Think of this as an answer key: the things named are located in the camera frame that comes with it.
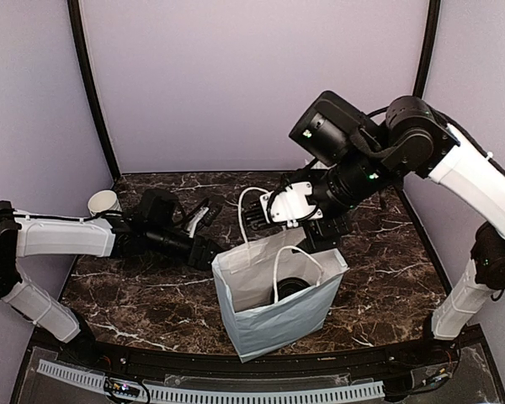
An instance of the dark marble surface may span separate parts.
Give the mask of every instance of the dark marble surface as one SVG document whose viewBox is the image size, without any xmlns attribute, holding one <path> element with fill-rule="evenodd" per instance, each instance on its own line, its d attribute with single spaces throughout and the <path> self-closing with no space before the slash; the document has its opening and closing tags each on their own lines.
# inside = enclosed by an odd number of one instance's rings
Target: dark marble surface
<svg viewBox="0 0 505 404">
<path fill-rule="evenodd" d="M 214 194 L 226 204 L 202 234 L 223 247 L 242 243 L 237 197 L 249 186 L 273 189 L 279 173 L 131 174 L 116 185 L 122 206 L 142 192 L 163 188 L 187 210 Z M 251 200 L 254 194 L 248 194 Z M 353 232 L 341 240 L 350 270 L 344 275 L 322 330 L 274 354 L 312 354 L 417 339 L 423 319 L 444 299 L 444 290 L 394 190 L 350 214 Z M 252 235 L 251 239 L 268 233 Z M 235 354 L 226 335 L 211 272 L 149 252 L 124 260 L 81 257 L 62 301 L 82 313 L 98 340 L 193 354 Z"/>
</svg>

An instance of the bag handle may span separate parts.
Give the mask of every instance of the bag handle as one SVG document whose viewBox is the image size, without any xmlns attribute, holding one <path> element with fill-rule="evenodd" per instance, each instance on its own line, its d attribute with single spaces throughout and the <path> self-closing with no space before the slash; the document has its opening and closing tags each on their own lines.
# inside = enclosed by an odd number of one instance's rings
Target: bag handle
<svg viewBox="0 0 505 404">
<path fill-rule="evenodd" d="M 266 190 L 264 188 L 249 187 L 249 188 L 244 189 L 240 193 L 239 199 L 237 200 L 237 221 L 239 222 L 239 230 L 242 231 L 243 241 L 245 242 L 245 244 L 247 244 L 247 249 L 248 249 L 249 239 L 247 238 L 247 234 L 245 234 L 245 227 L 243 227 L 242 203 L 243 203 L 243 197 L 249 191 L 260 191 L 260 192 L 264 192 L 265 194 L 268 194 L 268 190 Z"/>
<path fill-rule="evenodd" d="M 280 254 L 284 250 L 294 250 L 294 251 L 304 254 L 307 258 L 309 258 L 320 269 L 320 272 L 322 272 L 322 274 L 324 274 L 324 272 L 325 272 L 322 265 L 318 261 L 316 261 L 309 253 L 304 252 L 301 248 L 296 247 L 296 246 L 285 246 L 285 247 L 280 248 L 279 252 L 277 252 L 277 256 L 275 257 L 275 264 L 273 267 L 273 290 L 275 292 L 274 303 L 279 302 L 279 291 L 277 290 L 277 272 L 279 270 Z M 318 277 L 318 280 L 316 281 L 316 286 L 320 286 L 320 278 L 321 277 L 322 277 L 321 275 Z"/>
</svg>

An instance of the purple wall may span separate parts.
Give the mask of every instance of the purple wall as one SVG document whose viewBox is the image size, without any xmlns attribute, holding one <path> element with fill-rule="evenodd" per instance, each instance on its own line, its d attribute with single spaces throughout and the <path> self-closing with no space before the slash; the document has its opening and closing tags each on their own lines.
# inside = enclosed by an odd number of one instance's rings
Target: purple wall
<svg viewBox="0 0 505 404">
<path fill-rule="evenodd" d="M 86 215 L 111 178 L 78 69 L 62 0 L 0 1 L 0 199 Z M 21 262 L 57 296 L 72 257 Z M 0 404 L 9 402 L 32 326 L 0 302 Z"/>
<path fill-rule="evenodd" d="M 461 123 L 505 168 L 505 1 L 442 3 L 425 99 Z M 484 221 L 446 189 L 409 178 L 407 192 L 452 281 Z M 505 385 L 505 296 L 477 316 Z"/>
<path fill-rule="evenodd" d="M 412 91 L 427 0 L 84 0 L 123 172 L 296 168 L 300 115 Z"/>
</svg>

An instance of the paper cup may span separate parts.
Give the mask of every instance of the paper cup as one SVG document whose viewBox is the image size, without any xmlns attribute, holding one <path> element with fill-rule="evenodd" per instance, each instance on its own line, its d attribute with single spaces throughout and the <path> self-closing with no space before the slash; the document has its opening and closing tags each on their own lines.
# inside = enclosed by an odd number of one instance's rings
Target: paper cup
<svg viewBox="0 0 505 404">
<path fill-rule="evenodd" d="M 121 211 L 118 195 L 116 195 L 114 191 L 108 189 L 105 191 L 99 191 L 88 201 L 88 210 L 92 216 L 96 216 L 97 213 L 101 213 L 106 210 Z"/>
</svg>

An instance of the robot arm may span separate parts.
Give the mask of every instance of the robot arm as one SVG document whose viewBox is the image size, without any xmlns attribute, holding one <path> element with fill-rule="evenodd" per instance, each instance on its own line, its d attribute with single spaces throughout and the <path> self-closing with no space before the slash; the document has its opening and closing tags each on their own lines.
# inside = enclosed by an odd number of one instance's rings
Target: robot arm
<svg viewBox="0 0 505 404">
<path fill-rule="evenodd" d="M 377 125 L 332 92 L 304 113 L 290 138 L 328 170 L 298 170 L 246 211 L 251 227 L 303 226 L 309 252 L 348 232 L 344 214 L 414 172 L 459 195 L 488 221 L 460 282 L 433 314 L 436 339 L 452 340 L 496 290 L 505 289 L 505 175 L 446 117 L 401 97 Z"/>
<path fill-rule="evenodd" d="M 34 215 L 0 202 L 0 300 L 51 332 L 64 343 L 74 343 L 88 325 L 61 305 L 19 267 L 17 258 L 40 254 L 86 254 L 96 257 L 129 257 L 147 249 L 183 259 L 189 266 L 207 270 L 221 248 L 194 234 L 178 230 L 173 212 L 175 195 L 149 189 L 139 205 L 125 214 L 108 213 L 96 218 Z M 198 208 L 202 215 L 182 219 L 208 226 L 221 211 L 221 202 Z"/>
</svg>

